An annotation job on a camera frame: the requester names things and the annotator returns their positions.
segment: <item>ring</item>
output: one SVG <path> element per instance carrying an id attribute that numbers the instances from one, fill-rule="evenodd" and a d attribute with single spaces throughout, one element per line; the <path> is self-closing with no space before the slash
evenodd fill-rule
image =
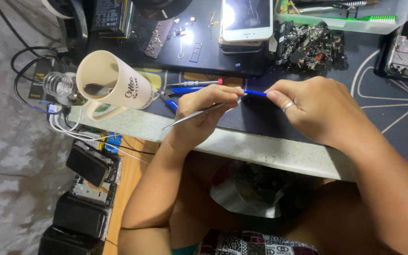
<path id="1" fill-rule="evenodd" d="M 291 107 L 292 105 L 295 105 L 295 103 L 294 103 L 294 102 L 288 103 L 288 104 L 284 107 L 283 113 L 286 113 L 286 110 L 287 110 L 289 107 Z"/>

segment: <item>person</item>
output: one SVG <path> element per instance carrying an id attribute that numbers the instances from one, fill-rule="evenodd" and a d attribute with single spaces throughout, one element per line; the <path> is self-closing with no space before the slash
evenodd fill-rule
<path id="1" fill-rule="evenodd" d="M 279 236 L 323 255 L 408 255 L 408 161 L 366 117 L 347 87 L 314 77 L 279 80 L 266 93 L 297 130 L 343 152 L 356 166 L 356 186 L 324 185 L 333 188 Z M 175 249 L 187 246 L 192 254 L 210 229 L 241 230 L 206 190 L 196 189 L 197 181 L 183 168 L 187 154 L 213 133 L 242 95 L 241 88 L 213 84 L 180 98 L 178 118 L 214 103 L 227 104 L 169 131 L 128 201 L 119 254 L 177 254 Z"/>

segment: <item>clear plastic box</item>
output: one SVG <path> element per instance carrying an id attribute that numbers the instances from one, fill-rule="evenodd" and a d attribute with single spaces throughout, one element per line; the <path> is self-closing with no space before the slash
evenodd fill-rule
<path id="1" fill-rule="evenodd" d="M 293 20 L 294 25 L 314 25 L 324 20 L 330 29 L 345 30 L 354 32 L 365 32 L 373 34 L 389 34 L 399 26 L 404 25 L 408 14 L 408 0 L 380 0 L 378 4 L 360 7 L 358 9 L 358 18 L 371 15 L 396 15 L 398 18 L 396 24 L 387 24 L 381 22 L 370 22 L 363 20 L 340 20 L 326 17 L 345 17 L 346 11 L 326 11 L 320 13 L 313 13 L 311 15 L 298 14 L 279 14 L 278 4 L 276 3 L 274 9 L 274 20 L 284 21 Z"/>

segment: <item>screwdriver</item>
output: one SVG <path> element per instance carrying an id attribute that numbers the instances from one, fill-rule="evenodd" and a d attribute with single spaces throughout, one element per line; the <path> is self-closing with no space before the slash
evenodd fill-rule
<path id="1" fill-rule="evenodd" d="M 183 86 L 183 87 L 189 87 L 189 86 L 198 86 L 198 85 L 210 85 L 210 84 L 218 84 L 222 85 L 223 84 L 223 79 L 218 78 L 218 81 L 211 81 L 211 82 L 199 82 L 199 81 L 194 81 L 194 82 L 183 82 L 183 83 L 175 83 L 175 84 L 167 84 L 167 86 Z"/>

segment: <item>white mug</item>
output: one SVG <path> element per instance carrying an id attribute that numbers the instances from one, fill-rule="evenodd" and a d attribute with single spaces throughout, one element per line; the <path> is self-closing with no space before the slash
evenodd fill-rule
<path id="1" fill-rule="evenodd" d="M 78 90 L 91 102 L 86 113 L 92 120 L 104 120 L 128 108 L 146 108 L 154 98 L 154 87 L 146 78 L 105 50 L 94 51 L 87 55 L 78 66 L 76 73 Z M 113 90 L 108 95 L 89 95 L 83 87 L 91 83 L 102 84 Z M 95 110 L 104 103 L 118 107 L 108 113 L 94 116 Z"/>

